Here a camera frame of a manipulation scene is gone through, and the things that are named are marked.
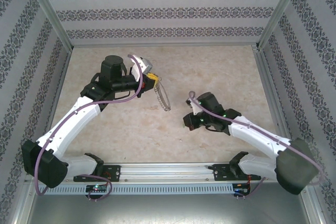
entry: yellow connector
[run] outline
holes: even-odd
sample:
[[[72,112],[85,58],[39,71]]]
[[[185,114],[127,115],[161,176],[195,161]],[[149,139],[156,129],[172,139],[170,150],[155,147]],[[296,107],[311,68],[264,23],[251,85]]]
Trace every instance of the yellow connector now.
[[[157,82],[159,81],[159,77],[154,73],[148,73],[148,74],[146,74],[146,76],[149,79],[155,80],[155,83],[154,83],[154,87],[155,87],[157,85]]]

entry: perforated metal strip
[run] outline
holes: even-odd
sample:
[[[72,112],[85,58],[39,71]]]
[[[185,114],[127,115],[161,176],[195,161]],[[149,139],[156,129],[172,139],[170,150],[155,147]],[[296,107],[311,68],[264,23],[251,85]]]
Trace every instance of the perforated metal strip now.
[[[48,189],[46,195],[83,195],[87,194],[86,185],[59,185]],[[176,195],[176,194],[233,194],[232,184],[188,184],[188,185],[113,185],[115,195]]]

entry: patterned wallpaper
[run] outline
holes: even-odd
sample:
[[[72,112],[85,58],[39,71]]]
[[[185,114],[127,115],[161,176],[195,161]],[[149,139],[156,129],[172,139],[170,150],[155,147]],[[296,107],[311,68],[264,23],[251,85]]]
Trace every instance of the patterned wallpaper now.
[[[328,223],[336,223],[335,31],[335,0],[291,0],[264,48],[290,133],[327,176],[317,192]]]
[[[20,146],[47,129],[70,54],[37,0],[0,0],[0,223],[7,223],[25,172]]]
[[[279,0],[50,0],[74,45],[257,42]]]

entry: enclosure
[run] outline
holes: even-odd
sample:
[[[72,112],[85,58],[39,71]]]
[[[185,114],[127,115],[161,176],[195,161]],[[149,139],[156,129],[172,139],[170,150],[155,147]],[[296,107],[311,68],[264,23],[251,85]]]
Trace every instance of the enclosure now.
[[[336,0],[1,0],[0,223],[336,223],[335,14]],[[66,154],[121,165],[115,193],[89,202],[75,192],[85,183],[66,180],[39,197],[21,146],[62,119],[108,55],[127,70],[127,55],[148,59],[171,110],[153,90],[109,104]],[[305,140],[324,181],[298,196],[270,180],[246,200],[215,191],[205,167],[264,154],[184,127],[190,90]],[[135,193],[153,188],[178,191]]]

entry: beige floor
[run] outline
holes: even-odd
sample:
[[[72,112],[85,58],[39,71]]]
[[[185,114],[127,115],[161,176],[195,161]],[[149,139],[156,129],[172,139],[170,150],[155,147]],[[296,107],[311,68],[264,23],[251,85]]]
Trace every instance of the beige floor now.
[[[219,162],[240,151],[260,152],[224,133],[204,128],[189,132],[183,116],[185,100],[210,91],[224,109],[233,108],[254,123],[275,132],[250,46],[75,48],[59,99],[54,124],[71,108],[80,91],[99,72],[107,55],[119,55],[129,69],[127,54],[149,59],[162,77],[172,106],[165,112],[153,90],[142,98],[108,105],[70,144],[67,154],[91,152],[105,162]]]

